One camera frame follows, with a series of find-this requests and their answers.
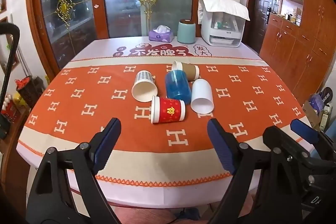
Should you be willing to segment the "dark entrance door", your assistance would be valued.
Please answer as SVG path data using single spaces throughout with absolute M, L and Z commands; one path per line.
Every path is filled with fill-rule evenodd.
M 243 42 L 259 53 L 268 27 L 273 0 L 247 0 L 250 20 L 245 25 Z

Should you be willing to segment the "red paper cup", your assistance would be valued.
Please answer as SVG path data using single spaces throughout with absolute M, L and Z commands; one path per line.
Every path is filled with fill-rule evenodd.
M 182 100 L 153 96 L 151 100 L 151 123 L 181 122 L 185 119 L 186 105 Z

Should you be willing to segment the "cardboard box with items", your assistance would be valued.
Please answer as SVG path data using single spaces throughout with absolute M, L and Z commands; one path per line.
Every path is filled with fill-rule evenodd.
M 333 110 L 332 99 L 333 91 L 326 87 L 319 93 L 310 94 L 304 102 L 302 109 L 315 130 L 326 132 Z

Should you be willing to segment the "brown paper cup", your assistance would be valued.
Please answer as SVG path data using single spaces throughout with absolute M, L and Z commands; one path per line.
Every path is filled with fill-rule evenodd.
M 172 70 L 184 71 L 188 81 L 197 80 L 200 76 L 200 69 L 197 65 L 187 64 L 180 61 L 174 61 L 172 63 Z

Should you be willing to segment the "wooden cabinet with shelves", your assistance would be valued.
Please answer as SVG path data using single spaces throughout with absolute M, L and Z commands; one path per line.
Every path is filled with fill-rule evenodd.
M 280 0 L 270 13 L 260 57 L 299 103 L 322 87 L 334 64 L 334 0 Z

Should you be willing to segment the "white countertop appliance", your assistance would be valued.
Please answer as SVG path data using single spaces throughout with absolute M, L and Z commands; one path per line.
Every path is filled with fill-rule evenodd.
M 204 12 L 201 24 L 203 40 L 214 47 L 240 46 L 245 19 L 225 12 Z

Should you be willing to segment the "white cloth cover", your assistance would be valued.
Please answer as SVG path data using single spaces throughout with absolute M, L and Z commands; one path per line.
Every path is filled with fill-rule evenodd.
M 198 24 L 202 24 L 205 12 L 224 12 L 250 21 L 247 7 L 233 0 L 199 0 Z

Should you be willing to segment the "black bucket with red items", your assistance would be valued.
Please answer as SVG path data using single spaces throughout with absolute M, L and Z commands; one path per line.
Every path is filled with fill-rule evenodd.
M 43 93 L 43 81 L 39 77 L 29 75 L 21 80 L 15 80 L 16 91 L 21 95 L 30 109 L 33 109 Z

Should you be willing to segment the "orange H-pattern tablecloth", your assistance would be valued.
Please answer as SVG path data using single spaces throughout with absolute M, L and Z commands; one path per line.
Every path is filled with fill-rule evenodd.
M 30 113 L 17 152 L 38 167 L 50 147 L 88 142 L 112 118 L 121 135 L 97 180 L 110 203 L 197 206 L 221 199 L 230 183 L 207 135 L 215 118 L 237 141 L 264 150 L 276 126 L 307 117 L 270 66 L 248 47 L 184 46 L 147 38 L 96 40 L 46 88 Z

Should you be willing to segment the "teal canister with lid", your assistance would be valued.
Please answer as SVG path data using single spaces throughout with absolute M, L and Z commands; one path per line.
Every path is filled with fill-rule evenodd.
M 181 19 L 178 23 L 177 41 L 182 44 L 193 44 L 196 40 L 196 25 L 190 19 Z

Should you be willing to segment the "purple tissue box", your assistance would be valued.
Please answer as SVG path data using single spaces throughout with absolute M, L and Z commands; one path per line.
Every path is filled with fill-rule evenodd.
M 149 40 L 154 42 L 172 42 L 174 33 L 168 26 L 159 25 L 157 28 L 149 31 Z

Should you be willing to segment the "blue plastic cup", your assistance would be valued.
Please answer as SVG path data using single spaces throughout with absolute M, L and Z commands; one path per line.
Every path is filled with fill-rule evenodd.
M 184 71 L 173 70 L 165 75 L 167 98 L 182 100 L 186 105 L 191 103 L 191 89 Z

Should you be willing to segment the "white plastic cup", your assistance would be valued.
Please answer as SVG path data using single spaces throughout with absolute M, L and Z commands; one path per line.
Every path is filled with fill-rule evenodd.
M 191 90 L 191 109 L 198 114 L 208 114 L 214 110 L 213 93 L 204 79 L 194 81 Z

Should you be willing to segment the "white patterned paper cup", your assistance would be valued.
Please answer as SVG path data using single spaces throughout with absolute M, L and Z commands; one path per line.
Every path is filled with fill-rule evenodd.
M 139 71 L 135 77 L 131 94 L 138 102 L 150 102 L 153 96 L 157 96 L 158 88 L 149 71 Z

